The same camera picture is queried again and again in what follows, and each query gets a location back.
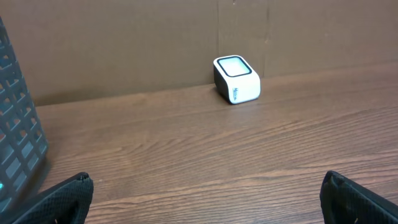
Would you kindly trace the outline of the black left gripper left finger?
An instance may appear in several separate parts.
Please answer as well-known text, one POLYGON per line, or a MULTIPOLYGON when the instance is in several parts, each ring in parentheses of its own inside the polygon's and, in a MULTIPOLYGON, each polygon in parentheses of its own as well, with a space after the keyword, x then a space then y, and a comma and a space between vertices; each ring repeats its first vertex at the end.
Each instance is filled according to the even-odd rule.
POLYGON ((9 223, 84 223, 93 191, 89 174, 77 173, 9 211, 9 223))

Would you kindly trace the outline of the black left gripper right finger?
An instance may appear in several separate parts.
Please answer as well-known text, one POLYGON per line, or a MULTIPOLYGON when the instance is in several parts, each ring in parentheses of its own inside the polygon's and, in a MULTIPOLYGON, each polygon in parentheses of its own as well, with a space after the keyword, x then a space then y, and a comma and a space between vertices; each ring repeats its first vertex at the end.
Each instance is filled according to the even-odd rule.
POLYGON ((326 224, 397 224, 397 205, 329 170, 322 182, 320 203, 326 224))

